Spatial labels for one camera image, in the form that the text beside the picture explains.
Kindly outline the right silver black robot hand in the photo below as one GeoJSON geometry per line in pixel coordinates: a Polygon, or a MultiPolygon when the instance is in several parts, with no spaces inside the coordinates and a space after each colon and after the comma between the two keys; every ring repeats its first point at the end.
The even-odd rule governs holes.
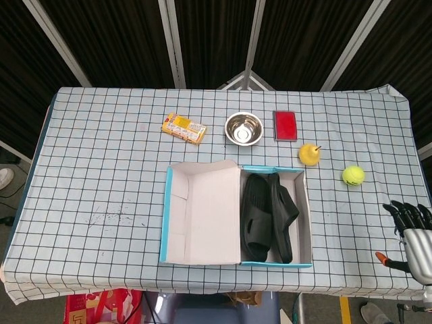
{"type": "Polygon", "coordinates": [[[395,261],[381,252],[375,256],[390,269],[409,273],[424,286],[431,285],[431,212],[422,204],[391,201],[383,208],[392,216],[406,253],[406,262],[395,261]]]}

